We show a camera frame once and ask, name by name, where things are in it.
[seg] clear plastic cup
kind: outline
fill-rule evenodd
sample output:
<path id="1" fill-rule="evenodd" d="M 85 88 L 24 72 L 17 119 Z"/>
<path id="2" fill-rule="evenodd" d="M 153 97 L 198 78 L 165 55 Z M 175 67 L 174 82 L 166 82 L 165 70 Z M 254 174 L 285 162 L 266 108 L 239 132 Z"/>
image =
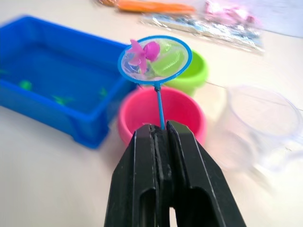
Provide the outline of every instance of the clear plastic cup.
<path id="1" fill-rule="evenodd" d="M 269 170 L 303 157 L 285 145 L 299 136 L 303 119 L 282 95 L 257 87 L 227 89 L 227 105 L 206 139 L 206 150 L 227 170 L 251 169 L 258 164 Z"/>

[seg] pink plastic cup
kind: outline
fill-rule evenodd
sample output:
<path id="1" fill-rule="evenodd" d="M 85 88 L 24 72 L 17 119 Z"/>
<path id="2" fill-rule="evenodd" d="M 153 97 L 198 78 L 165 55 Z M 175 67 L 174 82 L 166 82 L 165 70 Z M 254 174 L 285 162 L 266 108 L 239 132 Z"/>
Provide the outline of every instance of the pink plastic cup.
<path id="1" fill-rule="evenodd" d="M 161 88 L 165 120 L 186 125 L 203 145 L 206 137 L 206 118 L 198 104 L 188 95 L 170 87 Z M 122 103 L 118 116 L 118 131 L 128 146 L 133 133 L 145 124 L 160 126 L 157 93 L 153 87 L 139 88 Z"/>

